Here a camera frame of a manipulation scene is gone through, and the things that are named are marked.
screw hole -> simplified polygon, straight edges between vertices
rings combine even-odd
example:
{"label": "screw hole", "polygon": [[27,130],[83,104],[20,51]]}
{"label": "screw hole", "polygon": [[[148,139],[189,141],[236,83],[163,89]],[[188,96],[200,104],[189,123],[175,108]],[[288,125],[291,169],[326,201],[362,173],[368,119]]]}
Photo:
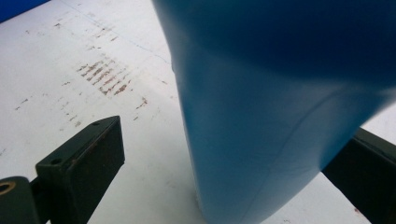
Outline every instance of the screw hole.
{"label": "screw hole", "polygon": [[55,160],[51,161],[50,163],[51,163],[52,165],[56,165],[56,164],[61,163],[61,161],[62,161],[62,159],[55,159]]}
{"label": "screw hole", "polygon": [[4,182],[0,183],[0,195],[6,194],[10,192],[12,189],[14,189],[16,186],[15,182]]}

white table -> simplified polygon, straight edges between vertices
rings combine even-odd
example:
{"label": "white table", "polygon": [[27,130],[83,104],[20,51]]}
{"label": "white table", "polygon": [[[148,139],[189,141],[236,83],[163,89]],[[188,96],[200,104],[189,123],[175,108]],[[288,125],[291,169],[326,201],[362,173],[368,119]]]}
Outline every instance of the white table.
{"label": "white table", "polygon": [[[90,223],[205,223],[170,62],[148,0],[52,0],[1,23],[0,178],[32,180],[71,136],[120,115],[126,162]],[[364,127],[395,143],[392,110]],[[369,222],[319,174],[263,223]]]}

white surface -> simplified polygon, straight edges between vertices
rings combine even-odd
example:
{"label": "white surface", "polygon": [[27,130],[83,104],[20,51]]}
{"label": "white surface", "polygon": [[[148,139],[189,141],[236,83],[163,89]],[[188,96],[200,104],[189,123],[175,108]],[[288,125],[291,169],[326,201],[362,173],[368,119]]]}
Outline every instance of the white surface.
{"label": "white surface", "polygon": [[[52,0],[3,22],[0,73],[0,178],[32,180],[64,141],[120,115],[126,162],[90,223],[205,223],[150,1]],[[365,127],[395,143],[386,113]],[[320,174],[263,223],[369,222]]]}

black metal part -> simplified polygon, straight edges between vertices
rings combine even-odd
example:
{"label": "black metal part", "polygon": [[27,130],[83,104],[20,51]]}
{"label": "black metal part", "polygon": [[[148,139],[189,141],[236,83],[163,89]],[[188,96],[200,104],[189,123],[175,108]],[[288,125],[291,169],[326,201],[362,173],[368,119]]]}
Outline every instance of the black metal part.
{"label": "black metal part", "polygon": [[0,180],[0,223],[39,224],[29,180],[13,176]]}
{"label": "black metal part", "polygon": [[124,161],[120,117],[98,120],[40,161],[32,183],[0,180],[0,223],[85,224]]}
{"label": "black metal part", "polygon": [[372,223],[396,223],[396,146],[360,129],[323,174]]}

black mount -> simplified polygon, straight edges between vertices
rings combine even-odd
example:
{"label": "black mount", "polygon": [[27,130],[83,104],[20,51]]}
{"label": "black mount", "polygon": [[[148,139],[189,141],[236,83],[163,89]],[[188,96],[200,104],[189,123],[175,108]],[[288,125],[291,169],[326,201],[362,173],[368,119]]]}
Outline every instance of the black mount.
{"label": "black mount", "polygon": [[31,183],[0,180],[0,223],[85,224],[124,161],[120,117],[98,120],[40,161]]}

